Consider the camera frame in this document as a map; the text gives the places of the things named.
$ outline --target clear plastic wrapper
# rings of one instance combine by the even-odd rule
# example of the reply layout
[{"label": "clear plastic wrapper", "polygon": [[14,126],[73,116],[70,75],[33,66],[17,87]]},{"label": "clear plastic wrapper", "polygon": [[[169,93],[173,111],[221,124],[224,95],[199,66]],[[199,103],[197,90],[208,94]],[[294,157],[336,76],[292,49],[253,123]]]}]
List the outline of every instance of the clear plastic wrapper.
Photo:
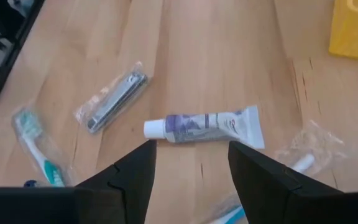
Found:
[{"label": "clear plastic wrapper", "polygon": [[59,150],[44,131],[39,117],[31,106],[24,107],[12,117],[22,149],[29,156],[34,168],[52,187],[76,185],[75,170],[62,150]]},{"label": "clear plastic wrapper", "polygon": [[[312,177],[346,159],[350,153],[350,149],[345,147],[342,140],[320,128],[314,121],[309,121],[288,147],[276,152],[274,159]],[[235,193],[193,223],[248,223],[248,221],[238,194]]]},{"label": "clear plastic wrapper", "polygon": [[113,122],[144,91],[151,77],[137,62],[131,71],[114,79],[75,112],[75,118],[92,134]]},{"label": "clear plastic wrapper", "polygon": [[349,153],[342,140],[309,121],[289,147],[275,153],[274,159],[312,177],[347,158]]}]

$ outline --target wooden table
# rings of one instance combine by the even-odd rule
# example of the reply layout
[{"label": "wooden table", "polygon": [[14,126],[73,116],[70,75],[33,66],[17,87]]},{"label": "wooden table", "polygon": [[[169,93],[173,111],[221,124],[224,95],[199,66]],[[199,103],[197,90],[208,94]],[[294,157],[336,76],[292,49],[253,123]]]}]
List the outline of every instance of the wooden table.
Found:
[{"label": "wooden table", "polygon": [[[11,128],[29,101],[81,180],[142,144],[147,119],[257,104],[264,153],[313,119],[354,151],[317,178],[358,190],[358,60],[328,55],[332,11],[332,0],[46,1],[0,96],[0,185],[39,177]],[[74,110],[138,60],[151,85],[88,134]],[[147,222],[189,223],[234,192],[227,142],[160,141]]]}]

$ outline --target black object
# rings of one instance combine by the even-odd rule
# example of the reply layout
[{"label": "black object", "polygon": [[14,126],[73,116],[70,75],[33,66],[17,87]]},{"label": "black object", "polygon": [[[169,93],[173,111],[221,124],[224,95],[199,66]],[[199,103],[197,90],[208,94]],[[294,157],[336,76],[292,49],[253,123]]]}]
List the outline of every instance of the black object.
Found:
[{"label": "black object", "polygon": [[[22,7],[26,0],[14,2],[16,7]],[[0,92],[43,3],[44,0],[34,0],[26,15],[22,15],[8,0],[0,0]]]},{"label": "black object", "polygon": [[0,223],[143,223],[154,182],[156,142],[67,188],[0,188]]},{"label": "black object", "polygon": [[250,224],[358,223],[358,193],[345,194],[238,142],[230,142],[229,164]]}]

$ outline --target teal toothbrush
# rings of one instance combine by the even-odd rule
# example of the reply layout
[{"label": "teal toothbrush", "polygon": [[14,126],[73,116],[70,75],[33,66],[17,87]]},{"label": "teal toothbrush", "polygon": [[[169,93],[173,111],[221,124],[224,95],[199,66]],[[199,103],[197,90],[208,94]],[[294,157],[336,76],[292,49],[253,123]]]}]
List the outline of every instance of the teal toothbrush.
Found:
[{"label": "teal toothbrush", "polygon": [[34,156],[48,182],[54,187],[64,187],[61,170],[41,153],[35,143],[35,140],[43,133],[37,116],[33,112],[24,109],[15,115],[14,124],[17,134],[23,139]]}]

